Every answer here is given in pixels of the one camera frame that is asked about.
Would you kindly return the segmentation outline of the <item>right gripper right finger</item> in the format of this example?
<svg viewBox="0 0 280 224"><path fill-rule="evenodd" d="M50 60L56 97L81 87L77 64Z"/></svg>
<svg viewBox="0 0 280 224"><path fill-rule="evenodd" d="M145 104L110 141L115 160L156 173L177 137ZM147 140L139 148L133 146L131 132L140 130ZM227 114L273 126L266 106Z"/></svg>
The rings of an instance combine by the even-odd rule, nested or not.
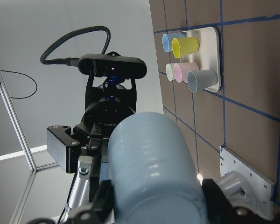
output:
<svg viewBox="0 0 280 224"><path fill-rule="evenodd" d="M280 213L273 220L266 220L247 207L232 206L223 191L212 179L203 179L209 224L280 224Z"/></svg>

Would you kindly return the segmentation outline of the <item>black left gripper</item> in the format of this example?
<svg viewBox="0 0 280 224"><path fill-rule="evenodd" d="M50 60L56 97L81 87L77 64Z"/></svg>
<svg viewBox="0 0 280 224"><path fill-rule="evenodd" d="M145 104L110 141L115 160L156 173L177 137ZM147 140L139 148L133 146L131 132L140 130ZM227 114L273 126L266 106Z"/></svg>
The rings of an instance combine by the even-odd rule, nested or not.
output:
<svg viewBox="0 0 280 224"><path fill-rule="evenodd" d="M137 91L134 79L131 88L121 86L123 79L106 79L99 87L89 79L85 92L85 112L80 124L74 128L54 125L47 128L47 151L66 173L78 172L78 158L94 158L88 172L92 201L99 186L103 139L108 139L115 127L125 118L135 114Z"/></svg>

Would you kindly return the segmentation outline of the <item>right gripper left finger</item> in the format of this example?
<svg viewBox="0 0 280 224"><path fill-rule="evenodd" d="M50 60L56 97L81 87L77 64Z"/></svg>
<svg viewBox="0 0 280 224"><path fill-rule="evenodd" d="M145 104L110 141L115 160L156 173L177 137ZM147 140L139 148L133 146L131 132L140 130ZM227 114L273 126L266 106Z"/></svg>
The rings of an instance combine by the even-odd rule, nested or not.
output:
<svg viewBox="0 0 280 224"><path fill-rule="evenodd" d="M88 205L69 212L66 224L104 224L113 209L113 186L111 180L100 183L94 200Z"/></svg>

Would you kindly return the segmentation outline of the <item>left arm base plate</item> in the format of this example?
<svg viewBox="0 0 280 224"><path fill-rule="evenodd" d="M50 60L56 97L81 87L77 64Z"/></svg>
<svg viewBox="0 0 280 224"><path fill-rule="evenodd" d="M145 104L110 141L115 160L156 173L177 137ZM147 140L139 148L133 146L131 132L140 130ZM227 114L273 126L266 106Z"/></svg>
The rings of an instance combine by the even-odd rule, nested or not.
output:
<svg viewBox="0 0 280 224"><path fill-rule="evenodd" d="M266 220L273 219L275 183L227 147L220 147L217 185L232 206L247 207Z"/></svg>

